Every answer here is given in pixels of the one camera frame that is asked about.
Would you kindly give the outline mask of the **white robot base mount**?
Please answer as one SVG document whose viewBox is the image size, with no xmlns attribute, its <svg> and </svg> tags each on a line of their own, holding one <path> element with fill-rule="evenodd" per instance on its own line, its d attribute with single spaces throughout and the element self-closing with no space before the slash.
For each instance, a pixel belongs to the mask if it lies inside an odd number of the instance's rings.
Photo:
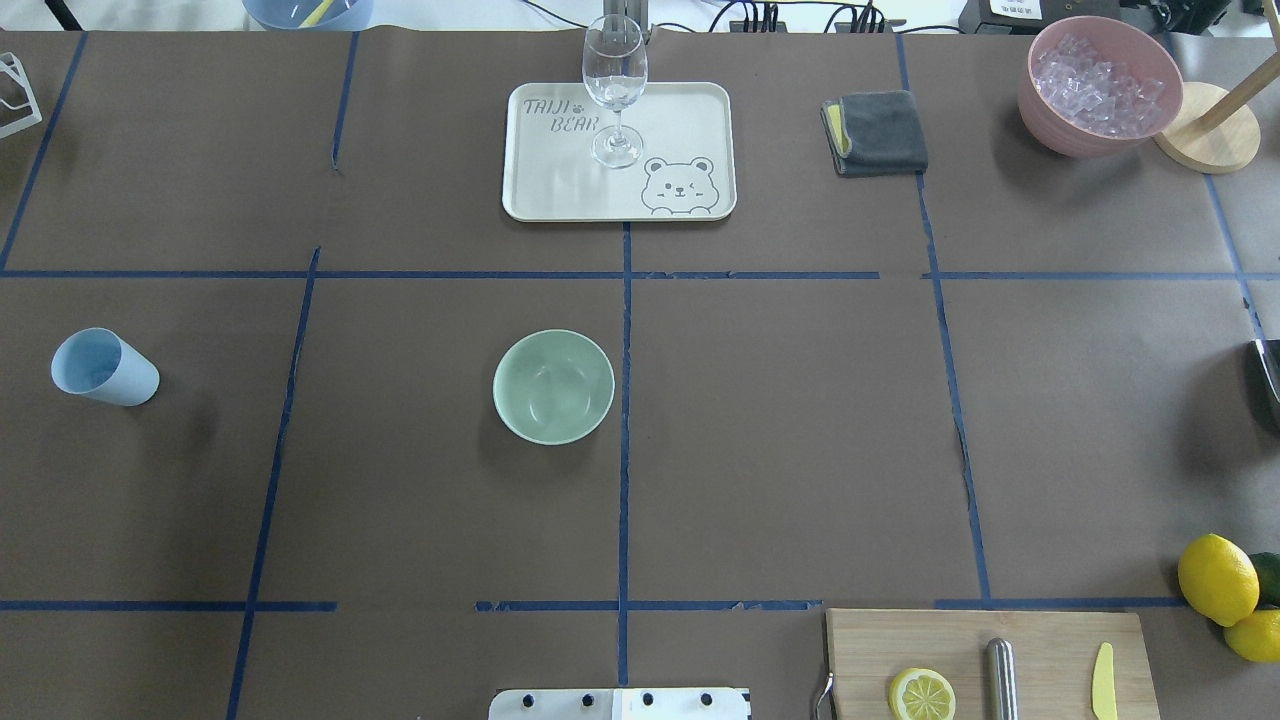
<svg viewBox="0 0 1280 720">
<path fill-rule="evenodd" d="M 507 689 L 489 719 L 750 719 L 749 692 L 732 687 Z"/>
</svg>

